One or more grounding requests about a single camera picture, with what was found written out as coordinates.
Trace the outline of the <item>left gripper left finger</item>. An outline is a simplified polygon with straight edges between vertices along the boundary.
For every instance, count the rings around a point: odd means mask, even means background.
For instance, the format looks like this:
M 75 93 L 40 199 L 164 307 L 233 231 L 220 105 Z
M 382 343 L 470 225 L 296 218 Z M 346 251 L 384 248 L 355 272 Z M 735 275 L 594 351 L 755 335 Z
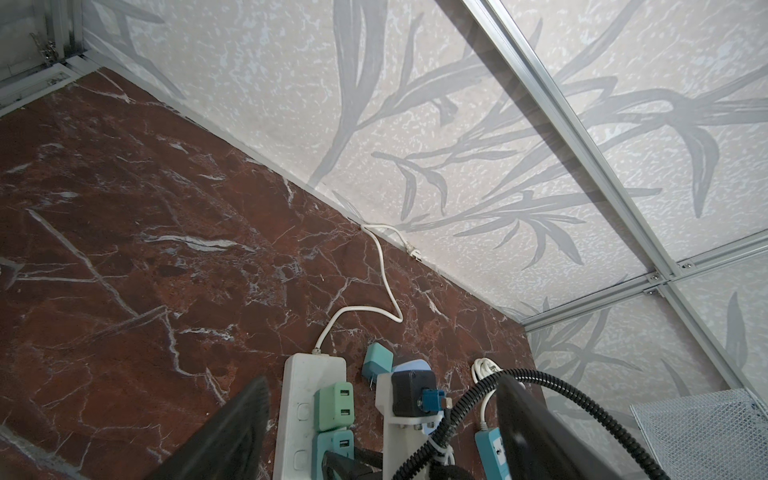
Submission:
M 149 479 L 254 479 L 270 417 L 265 377 L 250 381 Z

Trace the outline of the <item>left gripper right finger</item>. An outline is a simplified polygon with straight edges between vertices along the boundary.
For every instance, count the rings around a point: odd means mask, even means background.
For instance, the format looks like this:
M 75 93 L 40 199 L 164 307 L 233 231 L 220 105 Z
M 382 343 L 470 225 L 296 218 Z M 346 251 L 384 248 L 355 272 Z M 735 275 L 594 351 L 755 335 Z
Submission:
M 508 375 L 497 381 L 499 429 L 514 479 L 617 479 L 619 475 Z

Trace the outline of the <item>teal usb plug cube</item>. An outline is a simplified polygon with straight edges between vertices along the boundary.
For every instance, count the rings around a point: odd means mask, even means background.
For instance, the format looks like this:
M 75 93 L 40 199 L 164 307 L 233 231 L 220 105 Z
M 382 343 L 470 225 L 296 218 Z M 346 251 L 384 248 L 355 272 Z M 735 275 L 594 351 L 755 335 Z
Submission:
M 327 452 L 354 459 L 354 445 L 354 433 L 348 429 L 317 433 L 313 439 L 311 479 L 323 478 L 322 462 Z

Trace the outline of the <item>green usb plug cube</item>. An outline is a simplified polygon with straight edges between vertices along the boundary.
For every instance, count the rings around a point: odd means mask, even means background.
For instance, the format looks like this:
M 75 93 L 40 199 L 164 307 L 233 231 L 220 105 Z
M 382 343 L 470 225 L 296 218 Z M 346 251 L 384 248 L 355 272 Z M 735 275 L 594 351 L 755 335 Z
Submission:
M 314 395 L 315 430 L 319 433 L 350 427 L 355 421 L 354 390 L 350 382 L 336 382 Z

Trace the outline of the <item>long white pastel power strip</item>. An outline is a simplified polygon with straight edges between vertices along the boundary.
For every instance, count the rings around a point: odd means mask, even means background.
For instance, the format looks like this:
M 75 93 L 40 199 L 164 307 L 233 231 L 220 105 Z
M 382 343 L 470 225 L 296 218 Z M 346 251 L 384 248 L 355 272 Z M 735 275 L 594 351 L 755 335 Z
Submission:
M 274 479 L 311 479 L 315 393 L 346 380 L 342 357 L 297 353 L 284 365 L 275 450 Z

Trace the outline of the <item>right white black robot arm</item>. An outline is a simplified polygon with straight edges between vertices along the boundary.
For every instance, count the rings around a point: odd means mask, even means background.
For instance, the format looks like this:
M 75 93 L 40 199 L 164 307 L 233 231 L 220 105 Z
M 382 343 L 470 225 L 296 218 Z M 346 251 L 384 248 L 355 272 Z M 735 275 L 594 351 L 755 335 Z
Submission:
M 666 471 L 611 414 L 575 386 L 545 372 L 513 368 L 476 381 L 455 404 L 438 389 L 430 370 L 401 370 L 382 374 L 378 384 L 389 384 L 396 417 L 418 425 L 439 416 L 435 430 L 397 463 L 394 479 L 469 479 L 457 465 L 450 443 L 476 405 L 494 399 L 498 427 L 492 432 L 485 457 L 502 469 L 504 479 L 614 479 L 616 473 L 578 440 L 525 389 L 533 384 L 552 390 L 576 404 L 600 424 L 650 479 L 667 478 Z

